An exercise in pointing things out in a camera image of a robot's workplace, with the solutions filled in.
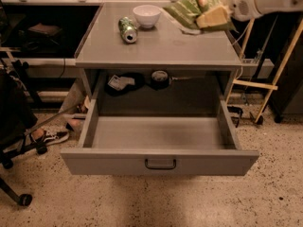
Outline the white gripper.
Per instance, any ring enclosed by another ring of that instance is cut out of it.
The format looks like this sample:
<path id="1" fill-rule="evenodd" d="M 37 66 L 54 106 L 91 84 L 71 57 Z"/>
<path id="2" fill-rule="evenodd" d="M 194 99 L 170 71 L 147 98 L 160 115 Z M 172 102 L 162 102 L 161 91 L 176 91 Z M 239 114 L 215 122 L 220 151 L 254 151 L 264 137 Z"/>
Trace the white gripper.
<path id="1" fill-rule="evenodd" d="M 223 0 L 196 1 L 201 8 L 212 8 L 196 19 L 199 28 L 226 26 L 228 24 L 229 9 Z M 232 11 L 232 17 L 238 21 L 244 22 L 261 16 L 257 9 L 256 0 L 227 0 L 227 4 Z"/>

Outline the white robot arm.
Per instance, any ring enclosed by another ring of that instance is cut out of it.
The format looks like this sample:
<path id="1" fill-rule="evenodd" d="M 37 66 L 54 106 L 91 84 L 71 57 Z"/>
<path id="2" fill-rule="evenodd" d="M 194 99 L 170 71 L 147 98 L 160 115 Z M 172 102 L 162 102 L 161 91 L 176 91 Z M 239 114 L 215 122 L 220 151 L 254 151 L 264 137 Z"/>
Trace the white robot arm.
<path id="1" fill-rule="evenodd" d="M 226 25 L 231 19 L 245 22 L 274 12 L 303 10 L 303 0 L 220 0 L 197 19 L 198 28 Z"/>

